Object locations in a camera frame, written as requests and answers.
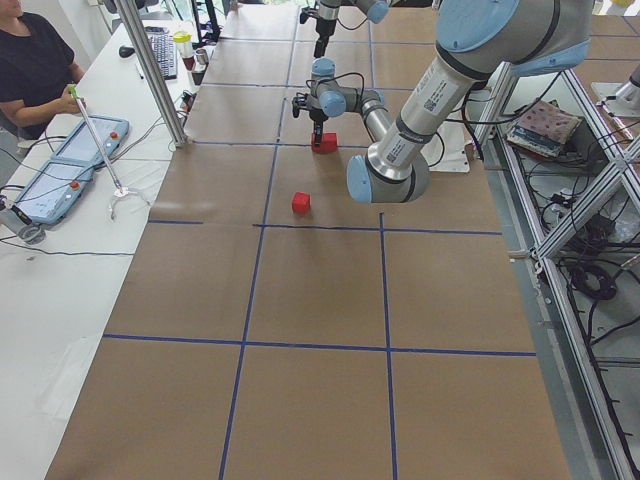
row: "metal pole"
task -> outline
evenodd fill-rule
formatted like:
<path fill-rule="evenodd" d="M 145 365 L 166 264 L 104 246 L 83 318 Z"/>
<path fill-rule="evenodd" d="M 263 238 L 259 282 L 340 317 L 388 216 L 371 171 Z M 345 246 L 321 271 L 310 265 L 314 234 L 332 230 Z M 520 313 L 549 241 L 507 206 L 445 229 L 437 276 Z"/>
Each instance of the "metal pole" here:
<path fill-rule="evenodd" d="M 178 119 L 175 106 L 169 95 L 169 90 L 164 83 L 162 73 L 160 73 L 160 67 L 158 67 L 155 55 L 149 45 L 149 40 L 144 31 L 142 20 L 140 20 L 138 16 L 138 9 L 136 8 L 135 2 L 132 0 L 115 0 L 115 3 L 118 7 L 118 13 L 120 14 L 122 23 L 124 23 L 133 47 L 138 54 L 138 60 L 142 66 L 145 78 L 149 83 L 151 93 L 160 109 L 160 114 L 169 129 L 173 143 L 176 147 L 181 147 L 186 143 L 187 136 Z"/>
<path fill-rule="evenodd" d="M 116 188 L 118 190 L 122 190 L 122 182 L 120 182 L 120 179 L 118 178 L 115 170 L 113 169 L 113 165 L 111 165 L 111 160 L 109 159 L 109 155 L 107 155 L 107 151 L 104 148 L 104 145 L 102 143 L 103 140 L 100 138 L 100 135 L 96 130 L 96 126 L 93 124 L 93 120 L 89 118 L 89 114 L 87 113 L 87 109 L 84 108 L 82 99 L 77 98 L 76 102 L 78 104 L 78 108 L 80 109 L 80 113 L 82 114 L 82 118 L 84 118 L 84 123 L 87 125 L 87 128 L 89 129 L 89 133 L 93 137 L 93 141 L 98 147 L 98 151 L 100 152 L 100 156 L 102 157 L 104 166 L 107 167 L 107 170 L 109 171 L 109 175 L 111 175 L 111 178 L 113 179 L 113 183 L 116 186 Z"/>
<path fill-rule="evenodd" d="M 196 35 L 198 35 L 198 47 L 204 45 L 202 41 L 202 29 L 200 28 L 200 14 L 198 13 L 198 4 L 196 0 L 191 0 L 191 14 L 193 15 L 193 23 L 196 27 Z"/>

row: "robotic arm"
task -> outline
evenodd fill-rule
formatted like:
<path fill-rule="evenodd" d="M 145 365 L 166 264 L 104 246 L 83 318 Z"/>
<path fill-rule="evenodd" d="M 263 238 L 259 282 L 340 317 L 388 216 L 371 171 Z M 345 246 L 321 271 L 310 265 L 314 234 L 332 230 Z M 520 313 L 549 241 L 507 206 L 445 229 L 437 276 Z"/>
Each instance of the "robotic arm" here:
<path fill-rule="evenodd" d="M 387 15 L 389 6 L 383 0 L 349 0 L 354 6 L 367 16 L 373 23 L 380 23 Z M 300 23 L 306 23 L 309 18 L 316 19 L 316 33 L 318 41 L 313 51 L 314 58 L 324 57 L 329 44 L 329 38 L 336 31 L 338 12 L 342 0 L 317 0 L 313 8 L 305 7 L 300 12 Z"/>
<path fill-rule="evenodd" d="M 473 84 L 488 80 L 501 62 L 510 62 L 516 76 L 576 66 L 587 55 L 592 8 L 591 0 L 445 0 L 437 24 L 437 57 L 395 121 L 387 118 L 381 102 L 367 101 L 364 94 L 349 110 L 362 115 L 375 141 L 365 156 L 349 162 L 352 198 L 406 202 L 422 195 L 428 166 L 420 151 Z M 303 102 L 312 118 L 323 121 L 314 115 L 318 108 L 326 117 L 337 116 L 340 96 L 347 110 L 347 92 L 336 85 L 328 78 L 312 79 Z"/>

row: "red cube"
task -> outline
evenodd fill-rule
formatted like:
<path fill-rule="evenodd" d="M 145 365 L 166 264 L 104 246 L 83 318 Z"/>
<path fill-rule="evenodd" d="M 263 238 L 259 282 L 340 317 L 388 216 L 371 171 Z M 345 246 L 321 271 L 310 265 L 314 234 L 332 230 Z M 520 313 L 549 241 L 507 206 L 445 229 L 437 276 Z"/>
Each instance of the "red cube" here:
<path fill-rule="evenodd" d="M 291 200 L 291 209 L 298 215 L 304 215 L 311 209 L 311 195 L 303 192 L 296 192 Z"/>
<path fill-rule="evenodd" d="M 311 150 L 315 153 L 333 153 L 338 150 L 338 134 L 325 133 L 322 135 L 320 145 L 315 145 L 315 134 L 311 134 Z"/>

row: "person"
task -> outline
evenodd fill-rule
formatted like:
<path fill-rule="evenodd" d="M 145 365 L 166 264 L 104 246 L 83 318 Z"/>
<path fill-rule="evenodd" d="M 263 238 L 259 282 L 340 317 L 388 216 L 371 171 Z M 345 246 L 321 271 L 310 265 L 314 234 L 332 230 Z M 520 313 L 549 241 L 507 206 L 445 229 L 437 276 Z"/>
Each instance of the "person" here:
<path fill-rule="evenodd" d="M 66 88 L 84 75 L 74 57 L 44 17 L 0 0 L 0 111 L 20 137 L 38 138 L 58 113 L 79 113 Z"/>

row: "electronic device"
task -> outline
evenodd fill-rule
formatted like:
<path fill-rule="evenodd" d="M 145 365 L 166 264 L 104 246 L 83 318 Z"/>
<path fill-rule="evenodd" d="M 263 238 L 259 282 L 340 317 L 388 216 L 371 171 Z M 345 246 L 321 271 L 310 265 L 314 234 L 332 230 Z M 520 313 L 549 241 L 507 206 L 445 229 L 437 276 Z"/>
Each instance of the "electronic device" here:
<path fill-rule="evenodd" d="M 122 119 L 91 116 L 108 155 L 129 131 Z M 27 184 L 15 203 L 35 224 L 52 225 L 64 217 L 93 179 L 102 157 L 82 121 Z"/>
<path fill-rule="evenodd" d="M 93 178 L 93 166 L 49 161 L 16 200 L 34 223 L 51 225 L 62 218 Z"/>
<path fill-rule="evenodd" d="M 129 131 L 129 122 L 119 118 L 91 116 L 93 125 L 103 138 L 107 155 L 118 148 Z M 96 167 L 102 163 L 98 146 L 91 136 L 85 122 L 80 122 L 67 136 L 67 139 L 51 155 L 51 160 L 70 165 Z"/>
<path fill-rule="evenodd" d="M 151 50 L 153 51 L 160 73 L 165 80 L 171 80 L 178 77 L 178 54 L 176 45 L 166 32 L 150 33 L 147 32 Z"/>
<path fill-rule="evenodd" d="M 167 34 L 167 33 L 169 33 L 169 29 L 166 28 L 166 27 L 154 27 L 152 25 L 145 25 L 144 31 L 147 32 L 147 33 L 154 33 L 154 34 Z"/>
<path fill-rule="evenodd" d="M 118 55 L 120 56 L 120 58 L 129 58 L 131 55 L 133 55 L 134 53 L 136 53 L 135 48 L 133 47 L 127 47 L 126 45 L 122 45 L 119 49 L 118 49 Z"/>

